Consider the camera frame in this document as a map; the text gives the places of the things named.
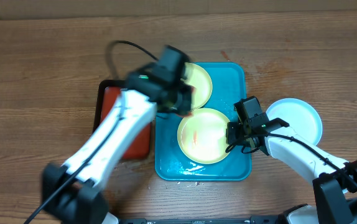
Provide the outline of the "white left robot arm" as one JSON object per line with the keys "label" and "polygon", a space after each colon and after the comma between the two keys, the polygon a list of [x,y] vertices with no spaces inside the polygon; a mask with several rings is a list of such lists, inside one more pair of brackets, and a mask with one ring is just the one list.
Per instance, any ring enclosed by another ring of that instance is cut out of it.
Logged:
{"label": "white left robot arm", "polygon": [[42,173],[44,210],[62,223],[119,223],[109,211],[103,190],[116,164],[157,113],[187,115],[192,88],[187,73],[166,68],[131,72],[121,94],[89,140],[61,167]]}

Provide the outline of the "teal plastic tray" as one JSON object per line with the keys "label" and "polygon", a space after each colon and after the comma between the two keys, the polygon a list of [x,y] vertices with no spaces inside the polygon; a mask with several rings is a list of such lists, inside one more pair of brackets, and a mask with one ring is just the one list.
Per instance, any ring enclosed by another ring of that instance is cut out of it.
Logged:
{"label": "teal plastic tray", "polygon": [[[198,62],[208,72],[213,84],[205,108],[223,113],[230,121],[238,115],[233,104],[246,97],[245,74],[233,62]],[[226,158],[214,164],[201,164],[189,159],[179,147],[177,131],[181,117],[158,114],[155,122],[155,171],[171,181],[240,181],[252,170],[251,155],[235,147]]]}

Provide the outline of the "red tray with black rim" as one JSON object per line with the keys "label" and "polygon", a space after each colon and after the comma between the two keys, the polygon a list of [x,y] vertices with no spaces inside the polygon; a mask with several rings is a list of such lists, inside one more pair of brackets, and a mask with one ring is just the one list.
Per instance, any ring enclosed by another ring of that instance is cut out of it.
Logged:
{"label": "red tray with black rim", "polygon": [[[95,109],[93,132],[103,122],[124,86],[123,80],[103,80],[99,84]],[[123,155],[123,159],[145,159],[150,151],[151,123],[149,123],[133,140]]]}

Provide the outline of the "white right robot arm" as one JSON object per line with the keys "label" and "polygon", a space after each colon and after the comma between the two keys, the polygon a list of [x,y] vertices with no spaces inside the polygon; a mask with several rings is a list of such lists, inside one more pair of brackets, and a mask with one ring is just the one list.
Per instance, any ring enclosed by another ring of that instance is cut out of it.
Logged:
{"label": "white right robot arm", "polygon": [[272,121],[229,122],[230,152],[236,146],[262,151],[287,164],[313,187],[315,205],[292,207],[276,223],[357,223],[357,160],[335,157],[300,137],[280,118]]}

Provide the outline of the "light blue plate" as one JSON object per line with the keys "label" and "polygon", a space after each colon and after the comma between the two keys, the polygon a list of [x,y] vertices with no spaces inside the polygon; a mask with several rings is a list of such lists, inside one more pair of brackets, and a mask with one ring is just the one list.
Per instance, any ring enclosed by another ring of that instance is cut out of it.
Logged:
{"label": "light blue plate", "polygon": [[298,135],[314,145],[322,138],[322,119],[314,107],[305,101],[284,98],[270,105],[266,114],[270,120],[280,118],[289,123]]}

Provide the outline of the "yellow plate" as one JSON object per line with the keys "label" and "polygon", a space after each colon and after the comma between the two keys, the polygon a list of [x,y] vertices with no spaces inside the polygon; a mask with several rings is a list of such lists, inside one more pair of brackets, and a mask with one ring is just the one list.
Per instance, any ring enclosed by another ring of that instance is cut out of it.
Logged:
{"label": "yellow plate", "polygon": [[195,63],[185,64],[184,82],[192,87],[192,109],[204,106],[211,97],[213,84],[209,73]]}
{"label": "yellow plate", "polygon": [[192,161],[215,164],[228,156],[226,128],[229,119],[211,108],[200,108],[184,117],[177,130],[181,151]]}

